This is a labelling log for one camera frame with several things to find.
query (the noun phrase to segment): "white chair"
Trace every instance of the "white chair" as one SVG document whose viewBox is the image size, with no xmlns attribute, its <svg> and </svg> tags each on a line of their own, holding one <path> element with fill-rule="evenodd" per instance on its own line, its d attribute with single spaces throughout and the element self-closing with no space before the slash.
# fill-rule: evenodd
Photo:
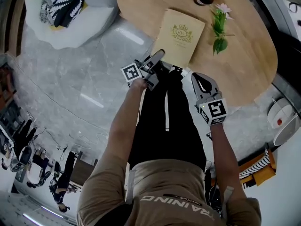
<svg viewBox="0 0 301 226">
<path fill-rule="evenodd" d="M 85 0 L 88 7 L 69 24 L 68 28 L 52 30 L 40 21 L 42 0 L 25 0 L 25 21 L 39 40 L 55 49 L 77 48 L 88 39 L 102 34 L 114 21 L 118 7 L 116 0 Z"/>
</svg>

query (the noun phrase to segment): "beige t-shirt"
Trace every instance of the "beige t-shirt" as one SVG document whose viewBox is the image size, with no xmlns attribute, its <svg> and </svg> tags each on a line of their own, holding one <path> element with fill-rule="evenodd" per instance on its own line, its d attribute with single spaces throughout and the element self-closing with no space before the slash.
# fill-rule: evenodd
<svg viewBox="0 0 301 226">
<path fill-rule="evenodd" d="M 94 226 L 105 214 L 125 204 L 125 169 L 121 159 L 103 157 L 85 182 L 79 199 L 79 226 Z M 226 222 L 206 204 L 203 171 L 185 161 L 162 159 L 136 165 L 134 206 L 127 225 L 164 226 L 191 224 L 225 226 Z M 261 215 L 256 199 L 227 203 L 228 222 L 259 226 Z"/>
</svg>

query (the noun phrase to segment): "striped pillow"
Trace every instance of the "striped pillow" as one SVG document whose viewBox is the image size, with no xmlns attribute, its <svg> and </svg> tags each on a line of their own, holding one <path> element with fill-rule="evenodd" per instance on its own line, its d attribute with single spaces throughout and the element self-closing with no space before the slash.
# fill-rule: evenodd
<svg viewBox="0 0 301 226">
<path fill-rule="evenodd" d="M 250 176 L 253 173 L 258 172 L 259 170 L 263 169 L 265 166 L 267 166 L 270 163 L 269 161 L 269 152 L 267 149 L 265 149 L 265 155 L 255 164 L 253 164 L 251 167 L 247 168 L 243 172 L 239 174 L 239 180 L 244 179 L 248 176 Z"/>
</svg>

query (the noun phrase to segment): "pink flower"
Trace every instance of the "pink flower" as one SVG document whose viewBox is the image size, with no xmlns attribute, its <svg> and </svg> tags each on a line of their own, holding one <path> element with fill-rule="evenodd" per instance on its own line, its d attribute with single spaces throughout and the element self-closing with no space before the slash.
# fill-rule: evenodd
<svg viewBox="0 0 301 226">
<path fill-rule="evenodd" d="M 215 5 L 219 10 L 226 14 L 226 19 L 233 19 L 229 16 L 229 12 L 232 10 L 224 3 Z"/>
</svg>

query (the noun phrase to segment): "black and white cushion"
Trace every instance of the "black and white cushion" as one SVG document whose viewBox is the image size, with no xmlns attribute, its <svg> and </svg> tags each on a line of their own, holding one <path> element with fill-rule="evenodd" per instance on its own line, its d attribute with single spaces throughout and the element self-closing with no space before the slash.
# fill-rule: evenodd
<svg viewBox="0 0 301 226">
<path fill-rule="evenodd" d="M 83 0 L 43 0 L 40 20 L 43 23 L 48 23 L 57 27 L 58 25 L 61 25 L 60 21 L 72 21 L 81 11 L 82 6 Z M 59 22 L 55 21 L 58 15 L 60 17 Z"/>
<path fill-rule="evenodd" d="M 239 174 L 239 180 L 244 179 L 248 176 L 250 176 L 253 173 L 256 173 L 263 169 L 265 166 L 267 166 L 270 163 L 269 161 L 269 152 L 267 149 L 265 149 L 265 155 L 255 164 L 253 164 L 251 167 L 247 168 L 243 172 Z"/>
</svg>

